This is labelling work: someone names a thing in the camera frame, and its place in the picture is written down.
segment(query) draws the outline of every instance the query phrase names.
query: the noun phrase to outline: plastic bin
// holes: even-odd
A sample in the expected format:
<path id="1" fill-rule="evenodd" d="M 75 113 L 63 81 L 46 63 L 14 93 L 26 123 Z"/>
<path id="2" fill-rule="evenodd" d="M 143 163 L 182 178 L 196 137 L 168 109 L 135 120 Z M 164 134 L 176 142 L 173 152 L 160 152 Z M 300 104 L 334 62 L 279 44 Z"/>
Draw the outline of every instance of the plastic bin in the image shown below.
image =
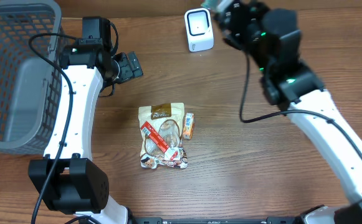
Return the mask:
<path id="1" fill-rule="evenodd" d="M 31 52 L 28 40 L 63 33 L 60 7 L 51 0 L 0 1 L 0 151 L 42 154 L 52 135 L 61 75 Z M 36 49 L 57 63 L 66 40 L 41 37 Z"/>

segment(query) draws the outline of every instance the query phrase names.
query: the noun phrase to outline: wooden tabletop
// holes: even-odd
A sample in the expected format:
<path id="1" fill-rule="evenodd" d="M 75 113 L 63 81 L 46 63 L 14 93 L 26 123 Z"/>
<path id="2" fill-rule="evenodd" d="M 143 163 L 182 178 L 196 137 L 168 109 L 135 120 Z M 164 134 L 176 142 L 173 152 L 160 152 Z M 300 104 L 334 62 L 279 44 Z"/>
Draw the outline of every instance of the wooden tabletop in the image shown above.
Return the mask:
<path id="1" fill-rule="evenodd" d="M 302 57 L 326 83 L 337 107 L 362 139 L 362 7 L 298 12 Z M 93 161 L 110 181 L 110 194 L 136 216 L 265 218 L 298 215 L 316 205 L 347 203 L 327 163 L 285 117 L 239 121 L 245 79 L 243 53 L 214 27 L 214 48 L 190 53 L 183 16 L 112 19 L 119 52 L 135 51 L 144 76 L 118 85 L 98 100 L 92 131 Z M 63 20 L 81 35 L 81 20 Z M 277 111 L 269 106 L 252 65 L 244 116 Z M 138 107 L 183 102 L 196 117 L 184 143 L 185 170 L 142 169 Z M 27 223 L 37 191 L 27 176 L 30 159 L 0 154 L 0 223 Z M 43 204 L 38 223 L 71 219 Z"/>

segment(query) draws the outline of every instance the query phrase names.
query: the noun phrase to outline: brown label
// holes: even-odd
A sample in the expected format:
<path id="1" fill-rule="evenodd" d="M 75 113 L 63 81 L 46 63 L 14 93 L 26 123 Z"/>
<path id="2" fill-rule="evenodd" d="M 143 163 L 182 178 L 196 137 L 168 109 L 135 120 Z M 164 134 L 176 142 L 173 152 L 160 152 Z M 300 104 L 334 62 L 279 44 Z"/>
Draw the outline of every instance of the brown label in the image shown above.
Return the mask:
<path id="1" fill-rule="evenodd" d="M 171 103 L 165 103 L 163 105 L 151 106 L 152 120 L 159 118 L 169 118 L 171 116 Z"/>

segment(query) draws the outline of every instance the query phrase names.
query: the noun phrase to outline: gray plastic bin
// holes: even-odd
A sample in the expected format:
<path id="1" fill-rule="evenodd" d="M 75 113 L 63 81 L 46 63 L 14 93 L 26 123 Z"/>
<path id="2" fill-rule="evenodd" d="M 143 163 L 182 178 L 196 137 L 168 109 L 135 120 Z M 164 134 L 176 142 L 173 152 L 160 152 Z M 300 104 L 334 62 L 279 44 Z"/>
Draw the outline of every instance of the gray plastic bin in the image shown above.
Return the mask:
<path id="1" fill-rule="evenodd" d="M 42 154 L 52 135 L 61 75 L 31 52 L 35 34 L 62 32 L 60 7 L 51 0 L 0 1 L 0 151 Z M 40 37 L 39 52 L 57 63 L 66 40 Z"/>

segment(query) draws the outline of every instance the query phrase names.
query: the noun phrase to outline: table surface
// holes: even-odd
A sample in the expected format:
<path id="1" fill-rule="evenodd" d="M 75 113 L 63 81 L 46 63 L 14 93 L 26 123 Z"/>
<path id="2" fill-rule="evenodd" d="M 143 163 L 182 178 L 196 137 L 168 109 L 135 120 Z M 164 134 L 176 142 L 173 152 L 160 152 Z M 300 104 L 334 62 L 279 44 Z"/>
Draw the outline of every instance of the table surface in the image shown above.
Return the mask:
<path id="1" fill-rule="evenodd" d="M 302 57 L 325 81 L 337 107 L 362 138 L 362 7 L 298 13 Z M 110 194 L 136 216 L 163 218 L 265 218 L 298 215 L 347 201 L 340 182 L 307 137 L 286 117 L 239 121 L 246 62 L 222 43 L 190 53 L 183 16 L 112 19 L 119 52 L 135 51 L 144 77 L 117 86 L 98 100 L 92 131 L 93 161 L 110 181 Z M 81 20 L 63 20 L 81 35 Z M 244 116 L 277 111 L 269 106 L 252 65 Z M 138 107 L 183 102 L 196 117 L 186 141 L 185 170 L 142 169 Z M 0 223 L 27 223 L 37 191 L 27 176 L 40 156 L 0 154 Z M 70 216 L 39 210 L 38 223 Z"/>

